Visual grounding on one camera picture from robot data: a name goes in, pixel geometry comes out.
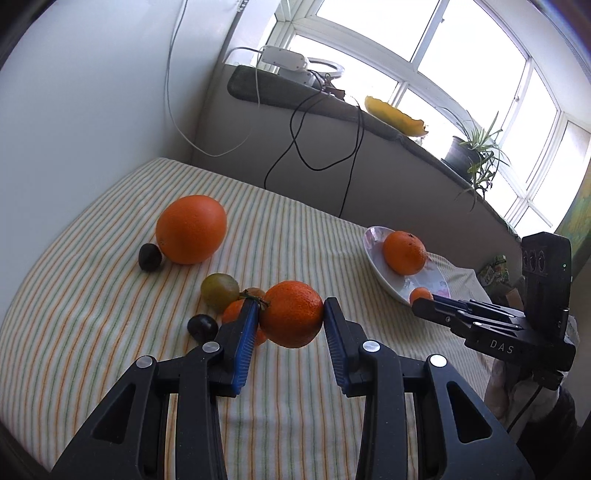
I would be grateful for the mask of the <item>right hand white glove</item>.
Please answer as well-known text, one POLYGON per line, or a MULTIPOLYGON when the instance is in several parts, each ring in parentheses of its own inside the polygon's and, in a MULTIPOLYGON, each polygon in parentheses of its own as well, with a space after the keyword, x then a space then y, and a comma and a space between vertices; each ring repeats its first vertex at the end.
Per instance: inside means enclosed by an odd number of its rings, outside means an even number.
POLYGON ((547 417, 558 403, 560 389, 541 387, 533 379, 508 385, 509 365, 496 360, 485 392, 485 404, 511 438, 517 441, 530 422, 547 417))

